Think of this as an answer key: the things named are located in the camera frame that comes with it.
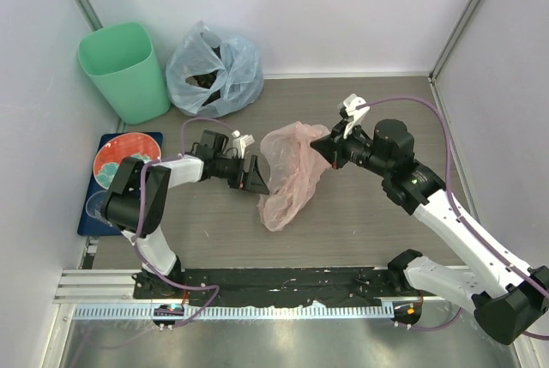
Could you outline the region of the pink plastic trash bag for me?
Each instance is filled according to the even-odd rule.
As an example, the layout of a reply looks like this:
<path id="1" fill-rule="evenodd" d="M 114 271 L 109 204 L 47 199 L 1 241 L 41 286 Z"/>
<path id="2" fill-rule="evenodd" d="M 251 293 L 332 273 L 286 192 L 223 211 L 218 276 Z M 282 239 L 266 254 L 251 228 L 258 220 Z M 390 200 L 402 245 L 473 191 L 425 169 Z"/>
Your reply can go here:
<path id="1" fill-rule="evenodd" d="M 269 165 L 269 194 L 260 197 L 257 207 L 269 231 L 282 230 L 313 197 L 330 165 L 311 143 L 328 134 L 322 124 L 295 122 L 262 139 L 260 151 Z"/>

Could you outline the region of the green plastic trash bin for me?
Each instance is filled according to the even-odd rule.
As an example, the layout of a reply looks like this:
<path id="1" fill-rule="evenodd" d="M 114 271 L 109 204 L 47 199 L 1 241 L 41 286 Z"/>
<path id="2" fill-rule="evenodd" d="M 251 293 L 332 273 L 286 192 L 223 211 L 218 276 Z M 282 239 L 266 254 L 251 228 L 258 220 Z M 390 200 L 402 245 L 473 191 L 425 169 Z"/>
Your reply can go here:
<path id="1" fill-rule="evenodd" d="M 82 70 L 126 124 L 141 124 L 171 107 L 154 45 L 136 22 L 103 27 L 81 40 Z"/>

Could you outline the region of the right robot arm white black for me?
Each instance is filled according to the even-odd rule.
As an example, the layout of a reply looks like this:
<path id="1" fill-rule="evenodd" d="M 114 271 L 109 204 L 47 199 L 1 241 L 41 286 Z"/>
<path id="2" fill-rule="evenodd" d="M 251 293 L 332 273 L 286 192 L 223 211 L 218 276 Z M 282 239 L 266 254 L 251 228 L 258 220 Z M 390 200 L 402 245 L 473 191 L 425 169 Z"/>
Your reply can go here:
<path id="1" fill-rule="evenodd" d="M 388 199 L 433 230 L 468 266 L 448 268 L 406 250 L 388 265 L 392 292 L 426 291 L 446 299 L 504 345 L 547 313 L 548 268 L 533 268 L 515 256 L 460 206 L 447 184 L 416 160 L 414 138 L 403 122 L 384 119 L 368 136 L 342 120 L 311 148 L 334 169 L 352 162 L 380 176 Z"/>

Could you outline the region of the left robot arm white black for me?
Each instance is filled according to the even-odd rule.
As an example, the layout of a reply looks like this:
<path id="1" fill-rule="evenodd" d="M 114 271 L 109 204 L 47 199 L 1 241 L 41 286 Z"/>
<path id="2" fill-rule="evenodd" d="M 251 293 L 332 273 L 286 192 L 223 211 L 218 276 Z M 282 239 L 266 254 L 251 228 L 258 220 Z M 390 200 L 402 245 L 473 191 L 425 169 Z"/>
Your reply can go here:
<path id="1" fill-rule="evenodd" d="M 152 281 L 163 298 L 174 298 L 184 288 L 181 262 L 161 229 L 168 191 L 219 178 L 231 189 L 267 195 L 257 157 L 245 157 L 253 143 L 253 136 L 237 130 L 229 136 L 204 130 L 189 152 L 173 159 L 144 162 L 126 157 L 121 162 L 100 214 L 133 246 L 142 263 L 137 276 Z"/>

